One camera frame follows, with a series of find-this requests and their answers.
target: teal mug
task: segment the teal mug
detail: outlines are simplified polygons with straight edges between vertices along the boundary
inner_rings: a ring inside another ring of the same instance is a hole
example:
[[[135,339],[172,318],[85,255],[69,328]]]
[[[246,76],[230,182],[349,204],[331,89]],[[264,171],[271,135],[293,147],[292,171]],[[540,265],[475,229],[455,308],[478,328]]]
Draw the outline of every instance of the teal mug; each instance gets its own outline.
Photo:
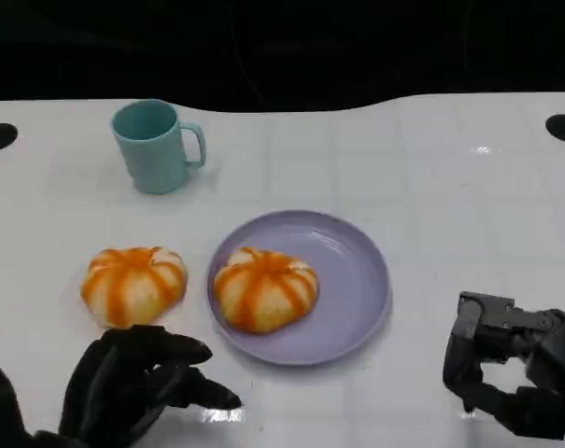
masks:
[[[199,141],[199,161],[187,161],[181,129]],[[160,100],[142,100],[119,110],[112,132],[134,186],[144,193],[164,194],[183,186],[189,170],[205,165],[205,137],[199,126],[183,123],[176,110]]]

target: orange striped bun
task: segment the orange striped bun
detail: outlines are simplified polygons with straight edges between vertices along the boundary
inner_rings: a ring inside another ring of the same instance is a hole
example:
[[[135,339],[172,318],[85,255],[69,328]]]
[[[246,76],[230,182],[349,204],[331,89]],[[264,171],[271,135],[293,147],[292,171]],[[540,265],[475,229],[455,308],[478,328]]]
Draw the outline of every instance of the orange striped bun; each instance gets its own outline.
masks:
[[[215,291],[231,325],[267,333],[309,313],[318,298],[318,277],[307,263],[280,252],[243,247],[219,270]]]
[[[80,295],[106,327],[148,324],[176,303],[187,272],[175,252],[161,247],[106,249],[92,259]]]

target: table surface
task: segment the table surface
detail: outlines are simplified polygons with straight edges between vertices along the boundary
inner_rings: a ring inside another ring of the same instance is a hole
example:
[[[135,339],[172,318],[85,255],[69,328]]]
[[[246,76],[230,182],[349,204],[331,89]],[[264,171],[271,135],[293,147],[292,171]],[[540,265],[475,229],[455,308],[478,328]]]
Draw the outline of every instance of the table surface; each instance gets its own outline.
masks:
[[[0,122],[20,132],[0,151],[0,366],[30,430],[57,427],[68,378],[101,335],[78,294],[90,257],[108,246],[165,245],[191,278],[160,323],[205,341],[215,355],[203,371],[246,407],[167,412],[138,446],[565,447],[518,439],[488,415],[467,417],[441,379],[461,290],[565,310],[565,143],[544,127],[565,113],[565,93],[416,96],[330,113],[180,107],[204,128],[207,166],[160,197],[133,189],[110,133],[127,103],[0,103]],[[382,331],[316,368],[237,352],[206,300],[205,271],[221,240],[289,208],[360,227],[392,279]],[[486,373],[507,390],[524,381],[516,360]]]

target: lavender plate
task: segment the lavender plate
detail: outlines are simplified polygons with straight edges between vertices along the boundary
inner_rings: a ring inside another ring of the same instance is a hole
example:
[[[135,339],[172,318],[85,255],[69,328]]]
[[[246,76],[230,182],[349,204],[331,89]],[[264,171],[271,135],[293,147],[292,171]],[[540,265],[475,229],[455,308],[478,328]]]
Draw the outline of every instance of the lavender plate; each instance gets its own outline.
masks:
[[[226,323],[214,278],[244,245],[300,257],[315,269],[319,297],[309,315],[267,335]],[[374,334],[388,314],[390,283],[386,262],[362,231],[336,217],[285,211],[249,221],[224,240],[209,266],[207,295],[224,336],[239,349],[275,364],[314,365],[347,354]]]

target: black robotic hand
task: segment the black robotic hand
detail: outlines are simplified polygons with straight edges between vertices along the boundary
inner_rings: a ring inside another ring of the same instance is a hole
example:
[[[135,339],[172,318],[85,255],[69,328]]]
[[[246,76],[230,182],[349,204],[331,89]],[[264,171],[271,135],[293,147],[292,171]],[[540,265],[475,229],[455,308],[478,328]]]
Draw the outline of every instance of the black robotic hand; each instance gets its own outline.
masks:
[[[191,367],[206,345],[162,327],[111,329],[87,349],[66,389],[59,433],[90,448],[127,447],[166,406],[236,409],[241,400]]]
[[[10,381],[0,370],[0,446],[124,448],[166,406],[236,409],[240,399],[192,367],[211,358],[199,341],[162,327],[111,329],[87,349],[66,389],[59,434],[27,433]]]
[[[508,394],[483,382],[481,364],[520,358],[537,387]],[[518,436],[565,436],[565,313],[529,313],[502,297],[462,292],[444,364],[444,383],[470,412],[479,408]]]

